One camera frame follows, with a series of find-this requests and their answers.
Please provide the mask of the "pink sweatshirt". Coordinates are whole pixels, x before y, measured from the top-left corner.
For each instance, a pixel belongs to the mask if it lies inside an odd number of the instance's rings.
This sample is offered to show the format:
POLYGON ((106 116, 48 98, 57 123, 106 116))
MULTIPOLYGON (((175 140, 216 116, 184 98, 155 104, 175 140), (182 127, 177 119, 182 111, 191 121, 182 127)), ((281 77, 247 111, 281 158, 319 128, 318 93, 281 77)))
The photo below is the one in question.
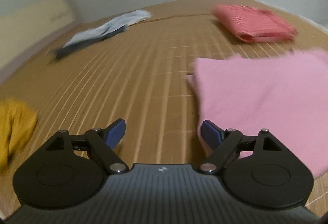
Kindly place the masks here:
POLYGON ((326 51, 197 58, 187 82, 198 98, 200 121, 247 135, 268 128, 314 177, 327 171, 326 51))

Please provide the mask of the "yellow striped garment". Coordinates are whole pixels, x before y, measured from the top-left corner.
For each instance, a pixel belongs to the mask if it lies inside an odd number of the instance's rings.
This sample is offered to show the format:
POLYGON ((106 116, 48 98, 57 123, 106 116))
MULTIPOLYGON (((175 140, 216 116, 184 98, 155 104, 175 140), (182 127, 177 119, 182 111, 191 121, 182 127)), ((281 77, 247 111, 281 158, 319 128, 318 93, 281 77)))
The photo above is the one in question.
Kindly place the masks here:
POLYGON ((1 171, 25 147, 36 128, 38 116, 25 102, 13 98, 1 101, 1 171))

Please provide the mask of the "white and navy garment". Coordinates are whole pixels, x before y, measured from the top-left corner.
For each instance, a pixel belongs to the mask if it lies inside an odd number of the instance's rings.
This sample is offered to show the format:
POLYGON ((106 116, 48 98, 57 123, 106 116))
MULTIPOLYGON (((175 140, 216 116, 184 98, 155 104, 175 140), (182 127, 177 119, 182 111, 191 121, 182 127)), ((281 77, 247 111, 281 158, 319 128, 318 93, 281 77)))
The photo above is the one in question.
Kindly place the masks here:
POLYGON ((54 50, 54 60, 61 60, 76 51, 109 39, 119 33, 126 31, 130 26, 142 21, 146 21, 151 17, 152 14, 149 11, 135 10, 114 17, 113 19, 94 29, 87 29, 85 31, 78 32, 62 47, 54 50))

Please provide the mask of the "folded red striped garment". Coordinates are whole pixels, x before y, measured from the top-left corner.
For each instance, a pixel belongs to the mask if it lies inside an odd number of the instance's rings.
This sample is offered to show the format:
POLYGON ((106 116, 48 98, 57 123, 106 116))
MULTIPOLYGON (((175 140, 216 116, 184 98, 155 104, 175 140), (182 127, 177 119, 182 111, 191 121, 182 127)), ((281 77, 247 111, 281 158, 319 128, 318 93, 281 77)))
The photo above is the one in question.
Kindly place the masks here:
POLYGON ((290 41, 298 34, 296 27, 267 9, 218 4, 212 14, 243 42, 290 41))

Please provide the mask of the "cream bed headboard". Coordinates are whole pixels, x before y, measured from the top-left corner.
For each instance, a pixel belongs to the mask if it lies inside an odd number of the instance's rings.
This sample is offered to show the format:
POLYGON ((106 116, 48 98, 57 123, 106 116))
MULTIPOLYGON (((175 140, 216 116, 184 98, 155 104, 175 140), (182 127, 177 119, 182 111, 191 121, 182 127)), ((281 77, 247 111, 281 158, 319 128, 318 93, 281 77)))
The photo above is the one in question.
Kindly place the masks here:
POLYGON ((75 19, 66 0, 39 1, 1 17, 1 67, 75 19))

